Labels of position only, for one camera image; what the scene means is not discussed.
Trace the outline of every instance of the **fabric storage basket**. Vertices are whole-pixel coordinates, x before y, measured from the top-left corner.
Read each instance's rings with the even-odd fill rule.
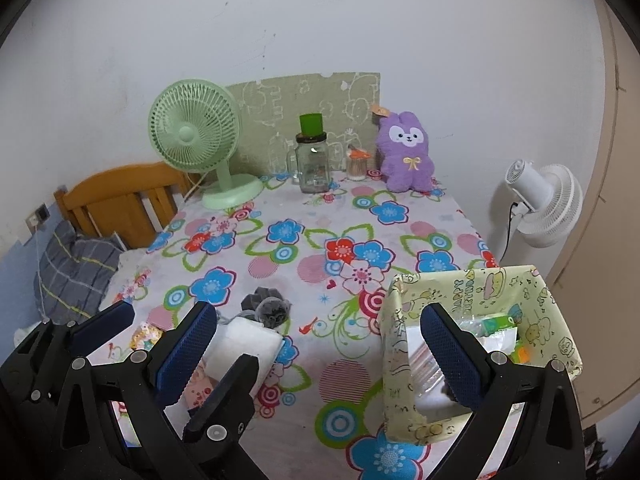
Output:
[[[536,267],[398,274],[378,317],[383,346],[385,433],[391,441],[425,446],[453,438],[470,416],[428,420],[415,411],[406,327],[420,325],[420,313],[429,303],[440,303],[455,319],[508,314],[516,322],[531,365],[543,367],[551,359],[560,359],[572,380],[582,371],[571,333]]]

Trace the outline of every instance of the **floral tablecloth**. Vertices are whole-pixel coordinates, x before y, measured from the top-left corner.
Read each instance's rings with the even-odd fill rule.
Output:
[[[496,266],[494,257],[436,180],[428,193],[392,194],[377,171],[362,182],[334,173],[331,190],[318,195],[300,193],[285,176],[263,182],[254,201],[233,210],[194,200],[175,216],[110,299],[133,304],[134,324],[91,362],[150,348],[157,327],[174,327],[196,300],[232,317],[257,286],[277,288],[292,303],[290,320],[242,436],[249,455],[274,480],[426,478],[452,442],[386,440],[376,317],[397,272]],[[485,473],[499,465],[515,423]]]

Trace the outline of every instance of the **purple plush toy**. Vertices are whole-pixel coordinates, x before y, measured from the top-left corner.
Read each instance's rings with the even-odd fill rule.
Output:
[[[433,189],[434,165],[429,158],[429,138],[414,114],[402,112],[380,118],[376,144],[385,157],[380,171],[387,176],[389,191]]]

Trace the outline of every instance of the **green fan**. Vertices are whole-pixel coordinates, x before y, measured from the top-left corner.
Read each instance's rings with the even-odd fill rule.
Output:
[[[149,112],[151,144],[176,170],[207,173],[218,181],[204,191],[208,209],[226,209],[254,199],[262,182],[249,174],[231,175],[228,160],[238,146],[240,111],[234,97],[220,86],[185,79],[166,88]]]

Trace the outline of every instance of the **blue wall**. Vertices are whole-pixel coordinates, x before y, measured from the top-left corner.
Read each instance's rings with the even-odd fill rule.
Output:
[[[0,364],[14,349],[14,332],[40,320],[36,308],[33,279],[54,229],[62,221],[56,204],[49,206],[50,218],[26,244],[16,242],[0,260]]]

